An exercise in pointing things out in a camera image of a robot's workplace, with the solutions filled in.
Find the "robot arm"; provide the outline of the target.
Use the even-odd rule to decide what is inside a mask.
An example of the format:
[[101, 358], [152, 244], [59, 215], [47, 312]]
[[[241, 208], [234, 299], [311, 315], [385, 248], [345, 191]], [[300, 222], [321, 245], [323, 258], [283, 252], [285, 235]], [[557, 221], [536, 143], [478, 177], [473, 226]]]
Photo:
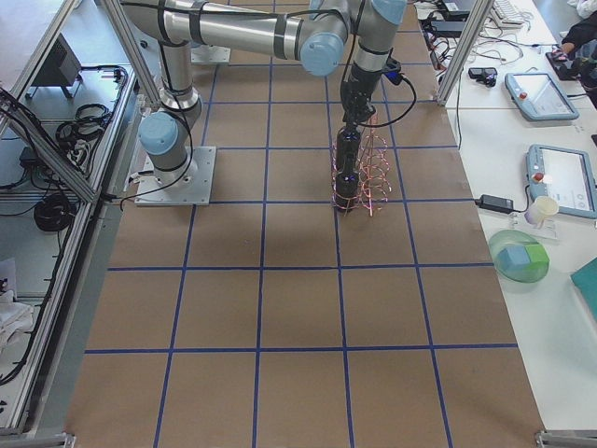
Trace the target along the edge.
[[337, 136], [337, 186], [357, 185], [356, 156], [361, 128], [374, 115], [371, 103], [384, 74], [397, 75], [391, 56], [396, 32], [407, 8], [404, 1], [311, 1], [303, 11], [275, 13], [209, 1], [123, 1], [128, 20], [159, 46], [160, 102], [172, 111], [199, 107], [193, 85], [191, 48], [223, 47], [260, 62], [240, 66], [240, 89], [265, 90], [260, 76], [273, 59], [298, 66], [314, 77], [326, 77], [353, 56], [340, 85], [344, 111]]

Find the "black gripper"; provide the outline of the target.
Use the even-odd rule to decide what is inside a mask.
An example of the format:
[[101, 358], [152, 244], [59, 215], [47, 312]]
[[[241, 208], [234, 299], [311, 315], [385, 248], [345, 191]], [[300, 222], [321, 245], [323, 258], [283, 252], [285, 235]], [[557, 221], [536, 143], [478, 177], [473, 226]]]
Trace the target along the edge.
[[379, 86], [381, 71], [368, 71], [353, 63], [350, 73], [340, 84], [340, 100], [347, 125], [366, 123], [375, 113], [372, 95]]

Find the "person's forearm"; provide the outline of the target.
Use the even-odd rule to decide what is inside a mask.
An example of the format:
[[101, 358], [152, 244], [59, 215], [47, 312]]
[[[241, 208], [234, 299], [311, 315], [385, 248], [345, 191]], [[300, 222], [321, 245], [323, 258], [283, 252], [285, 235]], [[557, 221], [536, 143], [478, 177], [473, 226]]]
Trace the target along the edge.
[[561, 51], [569, 55], [596, 39], [596, 12], [573, 25], [562, 40]]

